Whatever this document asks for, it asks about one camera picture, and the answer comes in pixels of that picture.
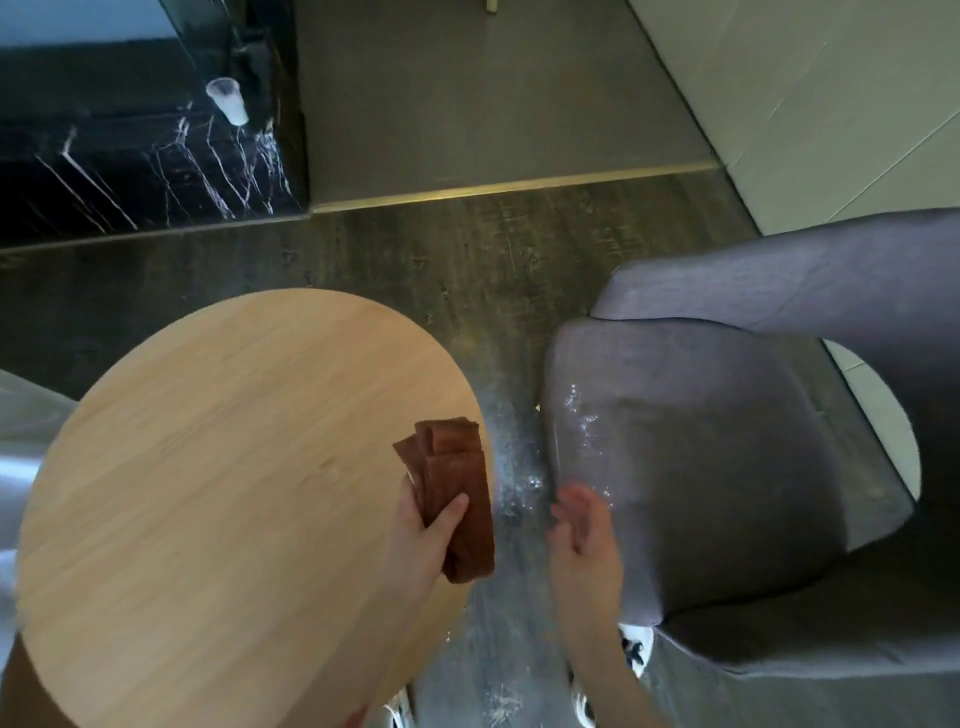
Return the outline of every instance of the round wooden table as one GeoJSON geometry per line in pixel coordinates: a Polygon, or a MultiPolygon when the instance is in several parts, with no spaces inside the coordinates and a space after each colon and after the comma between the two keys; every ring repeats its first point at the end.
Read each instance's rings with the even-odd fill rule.
{"type": "MultiPolygon", "coordinates": [[[[280,723],[369,597],[418,420],[480,407],[449,354],[378,303],[254,293],[160,331],[63,427],[23,522],[18,608],[80,728],[280,723]]],[[[438,580],[382,686],[462,612],[438,580]]]]}

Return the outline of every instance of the person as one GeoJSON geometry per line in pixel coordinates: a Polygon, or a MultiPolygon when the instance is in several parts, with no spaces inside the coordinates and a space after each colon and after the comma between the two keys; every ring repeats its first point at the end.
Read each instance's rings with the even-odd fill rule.
{"type": "MultiPolygon", "coordinates": [[[[440,577],[446,547],[467,511],[457,496],[423,526],[405,476],[387,557],[372,598],[284,725],[359,728],[399,638],[440,577]]],[[[564,651],[600,728],[661,728],[652,699],[627,666],[618,632],[623,564],[610,509],[582,484],[567,485],[551,506],[550,583],[564,651]]]]}

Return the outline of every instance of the right hand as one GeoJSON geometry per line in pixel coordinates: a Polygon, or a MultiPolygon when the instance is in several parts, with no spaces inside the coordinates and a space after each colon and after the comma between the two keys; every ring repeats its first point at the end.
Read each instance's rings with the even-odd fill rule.
{"type": "Polygon", "coordinates": [[[567,657],[576,669],[598,650],[619,648],[617,624],[623,562],[616,548],[610,507],[586,485],[560,488],[548,535],[553,588],[567,657]]]}

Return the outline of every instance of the chair seat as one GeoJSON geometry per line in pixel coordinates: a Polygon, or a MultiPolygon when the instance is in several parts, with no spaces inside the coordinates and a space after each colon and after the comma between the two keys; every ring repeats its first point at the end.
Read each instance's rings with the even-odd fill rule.
{"type": "Polygon", "coordinates": [[[611,504],[627,623],[790,589],[845,552],[834,454],[754,334],[569,322],[547,354],[542,408],[555,481],[611,504]]]}

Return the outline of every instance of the folded cloth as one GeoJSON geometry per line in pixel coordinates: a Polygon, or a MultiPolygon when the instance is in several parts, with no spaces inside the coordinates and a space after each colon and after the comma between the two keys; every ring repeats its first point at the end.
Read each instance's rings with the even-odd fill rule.
{"type": "Polygon", "coordinates": [[[394,450],[414,481],[414,498],[428,526],[461,493],[470,504],[453,532],[444,558],[451,584],[466,584],[493,573],[493,513],[487,485],[487,462],[480,425],[465,417],[427,420],[414,434],[394,443],[394,450]]]}

